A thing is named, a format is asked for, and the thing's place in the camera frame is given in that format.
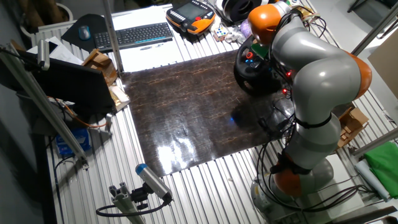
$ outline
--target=monitor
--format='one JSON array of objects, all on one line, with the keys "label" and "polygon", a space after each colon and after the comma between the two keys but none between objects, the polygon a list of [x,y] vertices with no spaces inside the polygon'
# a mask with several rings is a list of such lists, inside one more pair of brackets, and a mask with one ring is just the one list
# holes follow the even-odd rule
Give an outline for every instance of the monitor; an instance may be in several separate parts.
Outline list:
[{"label": "monitor", "polygon": [[[18,51],[32,62],[37,54]],[[47,96],[75,103],[78,114],[115,113],[116,106],[101,71],[50,58],[47,71],[32,72]],[[11,73],[3,73],[2,82],[15,91],[23,90]]]}]

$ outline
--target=white sheet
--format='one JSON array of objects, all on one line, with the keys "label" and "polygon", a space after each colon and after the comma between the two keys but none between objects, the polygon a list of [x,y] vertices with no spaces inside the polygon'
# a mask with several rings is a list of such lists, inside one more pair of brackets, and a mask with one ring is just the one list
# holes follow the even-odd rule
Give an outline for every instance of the white sheet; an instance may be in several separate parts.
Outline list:
[{"label": "white sheet", "polygon": [[[115,30],[156,24],[160,22],[167,22],[166,15],[161,7],[155,6],[134,10],[129,14],[113,18]],[[141,50],[144,47],[149,46],[151,47],[150,49]],[[175,39],[173,39],[173,41],[164,42],[159,47],[158,44],[134,47],[121,50],[120,54],[124,71],[136,72],[176,63],[180,56],[180,51]]]},{"label": "white sheet", "polygon": [[[77,65],[81,65],[83,63],[78,57],[74,56],[57,37],[51,37],[46,39],[47,42],[52,42],[58,45],[50,54],[50,58],[58,59],[64,62],[70,62]],[[37,54],[37,46],[28,50],[29,53]]]}]

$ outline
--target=red button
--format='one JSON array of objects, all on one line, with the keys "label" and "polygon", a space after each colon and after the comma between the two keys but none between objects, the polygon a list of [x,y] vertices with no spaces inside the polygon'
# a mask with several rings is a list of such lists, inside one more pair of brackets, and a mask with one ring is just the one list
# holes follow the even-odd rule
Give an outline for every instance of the red button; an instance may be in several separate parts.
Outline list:
[{"label": "red button", "polygon": [[246,55],[246,58],[247,59],[252,59],[253,58],[253,53],[252,52],[249,52],[247,55]]}]

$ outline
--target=dark marbled mat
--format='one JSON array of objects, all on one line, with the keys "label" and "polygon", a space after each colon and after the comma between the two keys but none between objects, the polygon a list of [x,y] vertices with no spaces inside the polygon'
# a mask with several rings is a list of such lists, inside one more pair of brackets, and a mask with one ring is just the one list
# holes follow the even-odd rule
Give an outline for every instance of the dark marbled mat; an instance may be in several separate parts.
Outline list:
[{"label": "dark marbled mat", "polygon": [[240,89],[233,73],[235,55],[226,52],[122,75],[145,162],[156,174],[268,141],[258,119],[275,119],[275,125],[285,119],[280,113],[270,116],[272,102],[291,114],[291,102],[280,92],[253,98]]}]

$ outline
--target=work surface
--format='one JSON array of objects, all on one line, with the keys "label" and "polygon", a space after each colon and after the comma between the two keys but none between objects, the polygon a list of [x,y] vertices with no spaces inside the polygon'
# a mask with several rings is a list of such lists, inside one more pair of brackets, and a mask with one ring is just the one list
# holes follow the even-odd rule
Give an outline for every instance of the work surface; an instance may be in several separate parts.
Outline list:
[{"label": "work surface", "polygon": [[240,89],[235,56],[236,51],[226,52],[122,75],[145,162],[158,175],[263,144],[269,136],[258,119],[277,126],[292,114],[291,101],[278,89],[261,97]]},{"label": "work surface", "polygon": [[[308,1],[303,1],[303,3],[311,6]],[[164,6],[164,11],[170,7],[171,5]],[[32,45],[36,45],[39,39],[52,36],[60,38],[72,24],[68,22],[39,28],[39,32],[32,39]],[[315,27],[311,29],[311,32],[319,34],[321,30]],[[177,51],[180,51],[178,63],[222,54],[237,50],[239,47],[236,43],[215,42],[209,32],[193,40],[182,38],[174,30],[173,33],[174,41],[178,45]],[[322,39],[335,44],[328,32],[325,32]],[[89,54],[68,42],[62,42],[81,60]],[[134,61],[131,57],[124,57],[122,60]],[[148,62],[146,69],[157,66],[152,63],[152,60]],[[120,80],[116,83],[123,88],[124,83]],[[383,114],[382,106],[371,90],[353,103],[369,118],[369,125],[350,143],[350,146],[364,146],[394,129],[395,126],[388,122]],[[74,158],[69,159],[71,162],[60,164],[54,172],[55,165],[63,158],[57,154],[55,144],[48,147],[47,155],[57,223],[129,223],[127,218],[99,217],[95,210],[112,204],[108,188],[110,185],[118,186],[120,182],[125,182],[130,190],[142,186],[142,180],[136,175],[135,168],[146,161],[142,156],[136,133],[137,121],[133,120],[131,115],[130,106],[118,112],[112,118],[113,125],[109,131],[110,134],[107,134],[108,130],[105,127],[89,130],[93,148],[87,152],[90,166],[87,170],[75,166],[79,162]],[[94,118],[93,121],[98,124],[105,123],[104,119]],[[267,170],[276,164],[276,155],[281,150],[280,141],[271,142],[268,145],[264,159]],[[162,177],[162,181],[173,193],[174,202],[158,212],[144,215],[146,223],[264,223],[250,196],[250,185],[256,177],[255,163],[258,152],[256,148],[245,149]],[[346,171],[352,176],[356,175],[353,167],[355,161],[349,155],[347,147],[338,149],[336,152]],[[59,185],[55,184],[55,179],[58,179]],[[353,182],[356,185],[367,185],[360,177],[353,178]],[[368,200],[368,195],[361,194],[361,196],[366,204],[372,203]],[[160,204],[161,200],[156,195],[149,195],[149,208],[158,207]]]}]

